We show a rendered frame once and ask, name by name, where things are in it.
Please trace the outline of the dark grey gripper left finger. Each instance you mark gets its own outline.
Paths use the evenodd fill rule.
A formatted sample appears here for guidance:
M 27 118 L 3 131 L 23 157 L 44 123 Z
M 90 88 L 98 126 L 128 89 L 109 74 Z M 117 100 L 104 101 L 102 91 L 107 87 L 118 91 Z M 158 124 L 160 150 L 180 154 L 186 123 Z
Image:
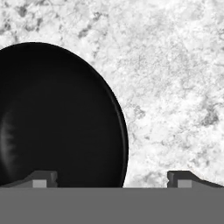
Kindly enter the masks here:
M 1 188 L 55 188 L 57 179 L 56 171 L 34 171 L 24 179 L 1 185 Z

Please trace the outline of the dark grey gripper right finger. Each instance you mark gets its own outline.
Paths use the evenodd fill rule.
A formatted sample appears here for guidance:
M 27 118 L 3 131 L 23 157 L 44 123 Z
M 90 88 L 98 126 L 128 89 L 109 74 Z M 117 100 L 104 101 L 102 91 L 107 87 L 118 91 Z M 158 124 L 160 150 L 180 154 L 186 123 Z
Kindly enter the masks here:
M 169 188 L 192 188 L 193 183 L 214 188 L 224 188 L 224 185 L 203 180 L 194 175 L 191 171 L 168 171 L 167 178 L 167 187 Z

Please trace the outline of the large black bowl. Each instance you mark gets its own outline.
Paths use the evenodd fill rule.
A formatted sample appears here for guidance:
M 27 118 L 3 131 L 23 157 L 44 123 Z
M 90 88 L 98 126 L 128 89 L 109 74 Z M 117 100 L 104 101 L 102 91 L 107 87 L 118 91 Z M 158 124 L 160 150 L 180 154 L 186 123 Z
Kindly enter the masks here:
M 121 107 L 84 59 L 47 43 L 0 50 L 0 186 L 45 172 L 60 187 L 121 187 L 128 157 Z

